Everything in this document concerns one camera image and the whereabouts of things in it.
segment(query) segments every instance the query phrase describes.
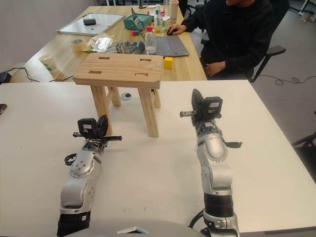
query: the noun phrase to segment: computer mouse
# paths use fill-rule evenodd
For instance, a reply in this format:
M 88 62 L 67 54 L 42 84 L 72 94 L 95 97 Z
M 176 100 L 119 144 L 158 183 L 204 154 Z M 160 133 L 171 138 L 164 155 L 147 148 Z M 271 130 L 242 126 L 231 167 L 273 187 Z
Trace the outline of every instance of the computer mouse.
M 167 35 L 168 35 L 168 36 L 172 36 L 173 33 L 175 33 L 176 31 L 177 31 L 177 30 L 173 30 L 173 31 L 171 31 L 171 32 L 169 31 L 169 32 L 167 32 Z

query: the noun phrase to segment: yellow block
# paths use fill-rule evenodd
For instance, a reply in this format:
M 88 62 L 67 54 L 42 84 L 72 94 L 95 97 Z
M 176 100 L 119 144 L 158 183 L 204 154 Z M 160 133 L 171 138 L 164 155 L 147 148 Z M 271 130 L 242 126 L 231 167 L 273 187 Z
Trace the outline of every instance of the yellow block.
M 172 68 L 173 58 L 165 57 L 164 58 L 164 68 Z

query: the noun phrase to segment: laptop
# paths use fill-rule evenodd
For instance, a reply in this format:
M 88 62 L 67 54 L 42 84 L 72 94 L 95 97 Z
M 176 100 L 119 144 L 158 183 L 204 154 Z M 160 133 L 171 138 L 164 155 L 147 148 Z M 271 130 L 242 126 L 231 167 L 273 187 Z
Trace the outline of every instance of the laptop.
M 135 11 L 132 9 L 133 22 L 145 40 L 146 30 L 143 23 L 139 20 Z M 155 37 L 157 42 L 157 55 L 163 57 L 179 57 L 188 56 L 189 52 L 182 44 L 178 36 Z

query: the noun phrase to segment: bottle cap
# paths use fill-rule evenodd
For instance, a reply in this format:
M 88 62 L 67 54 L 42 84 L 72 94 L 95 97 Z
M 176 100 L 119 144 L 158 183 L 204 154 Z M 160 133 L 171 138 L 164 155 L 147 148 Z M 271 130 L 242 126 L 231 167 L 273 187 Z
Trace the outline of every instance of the bottle cap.
M 153 27 L 152 27 L 152 26 L 148 26 L 148 27 L 146 28 L 146 31 L 147 31 L 147 32 L 152 32 L 152 31 L 153 31 Z

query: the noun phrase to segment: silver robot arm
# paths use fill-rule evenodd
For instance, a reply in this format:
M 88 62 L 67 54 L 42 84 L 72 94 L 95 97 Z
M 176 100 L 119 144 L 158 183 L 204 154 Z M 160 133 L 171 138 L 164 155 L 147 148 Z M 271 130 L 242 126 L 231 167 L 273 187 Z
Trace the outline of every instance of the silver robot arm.
M 94 203 L 96 184 L 101 175 L 101 156 L 109 141 L 122 137 L 105 136 L 108 129 L 106 116 L 96 122 L 93 118 L 78 121 L 79 133 L 74 137 L 85 137 L 83 148 L 65 158 L 70 165 L 70 178 L 64 185 L 60 199 L 60 218 L 57 236 L 66 236 L 89 227 Z
M 100 156 L 92 151 L 80 151 L 71 165 L 70 178 L 61 192 L 61 214 L 90 212 L 96 183 L 101 174 Z
M 216 126 L 215 118 L 221 117 L 222 102 L 220 97 L 204 99 L 194 89 L 193 111 L 181 112 L 180 117 L 191 117 L 197 133 L 197 157 L 201 164 L 205 205 L 203 218 L 207 226 L 201 233 L 212 237 L 239 237 L 237 216 L 233 209 L 232 172 L 226 162 L 226 145 L 238 148 L 241 143 L 226 143 Z
M 232 172 L 226 162 L 227 148 L 221 131 L 214 120 L 198 126 L 205 126 L 208 131 L 197 138 L 204 192 L 204 222 L 211 236 L 239 237 L 237 216 L 233 210 Z

